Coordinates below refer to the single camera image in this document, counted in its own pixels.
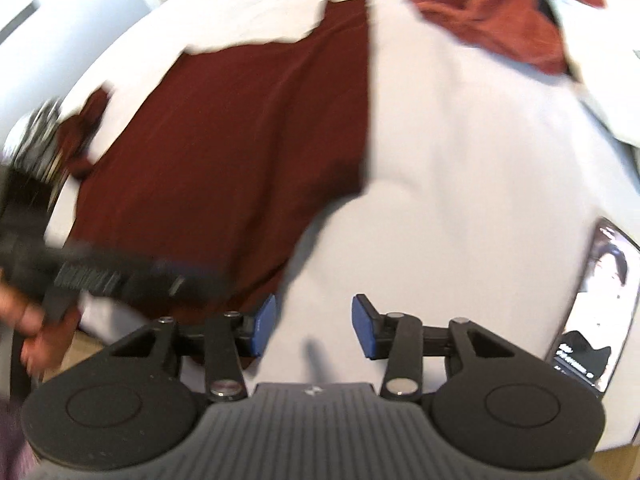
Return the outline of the person's left hand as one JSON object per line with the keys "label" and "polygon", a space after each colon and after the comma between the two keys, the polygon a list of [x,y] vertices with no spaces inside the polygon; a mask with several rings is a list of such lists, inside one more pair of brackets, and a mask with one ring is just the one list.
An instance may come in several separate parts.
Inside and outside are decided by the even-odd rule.
{"label": "person's left hand", "polygon": [[44,312],[1,277],[1,321],[25,337],[20,360],[32,377],[57,370],[66,356],[81,320],[78,307],[69,308],[62,321],[44,322]]}

